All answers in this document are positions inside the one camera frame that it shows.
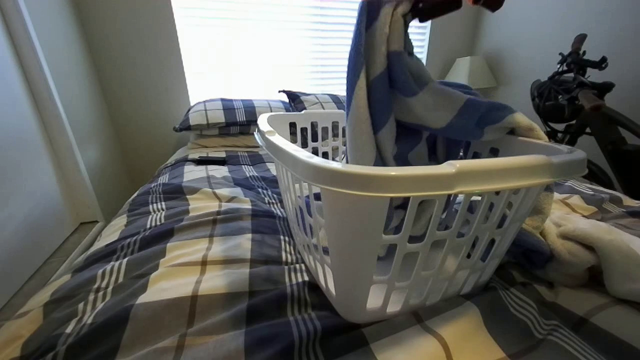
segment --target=white lampshade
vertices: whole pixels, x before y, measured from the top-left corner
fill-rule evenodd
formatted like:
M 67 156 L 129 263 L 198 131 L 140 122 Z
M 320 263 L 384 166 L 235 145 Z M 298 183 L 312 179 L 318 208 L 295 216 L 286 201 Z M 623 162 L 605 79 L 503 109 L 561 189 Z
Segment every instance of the white lampshade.
M 445 80 L 467 84 L 474 89 L 492 88 L 498 85 L 482 56 L 457 59 Z

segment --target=plaid duvet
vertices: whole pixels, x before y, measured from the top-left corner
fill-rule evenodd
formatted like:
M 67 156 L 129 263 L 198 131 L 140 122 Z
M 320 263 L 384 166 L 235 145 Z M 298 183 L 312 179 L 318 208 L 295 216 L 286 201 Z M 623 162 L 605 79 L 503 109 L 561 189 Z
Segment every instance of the plaid duvet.
M 272 161 L 193 149 L 0 328 L 0 359 L 640 359 L 639 310 L 502 266 L 475 295 L 348 323 L 295 250 Z

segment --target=laundry basket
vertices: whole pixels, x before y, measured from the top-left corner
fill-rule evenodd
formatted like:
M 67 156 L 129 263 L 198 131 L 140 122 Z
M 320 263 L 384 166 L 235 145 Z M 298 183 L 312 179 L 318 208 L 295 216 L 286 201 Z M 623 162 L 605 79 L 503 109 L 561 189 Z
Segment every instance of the laundry basket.
M 350 165 L 339 110 L 261 115 L 256 138 L 275 159 L 298 251 L 358 323 L 482 286 L 544 186 L 586 171 L 580 150 L 515 136 L 442 165 Z

